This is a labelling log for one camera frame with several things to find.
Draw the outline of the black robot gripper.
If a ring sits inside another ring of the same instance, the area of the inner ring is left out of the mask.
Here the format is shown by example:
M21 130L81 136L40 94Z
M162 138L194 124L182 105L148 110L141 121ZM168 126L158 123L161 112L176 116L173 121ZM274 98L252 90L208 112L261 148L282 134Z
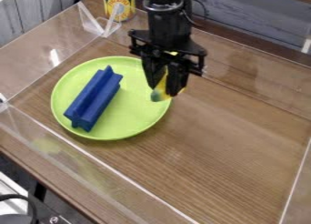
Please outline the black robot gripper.
M148 29L128 31L129 52L141 57L148 86L154 89L166 78L165 91L174 97L186 86L189 73L202 75L206 56L206 50L190 39L192 4L189 0L144 0L142 7Z

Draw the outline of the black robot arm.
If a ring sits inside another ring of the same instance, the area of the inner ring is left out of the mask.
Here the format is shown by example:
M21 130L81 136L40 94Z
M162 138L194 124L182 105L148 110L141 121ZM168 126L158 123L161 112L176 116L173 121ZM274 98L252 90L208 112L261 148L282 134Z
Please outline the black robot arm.
M206 50L190 38L194 0L144 0L148 29L130 29L129 52L141 58L150 100L176 97L189 74L202 75Z

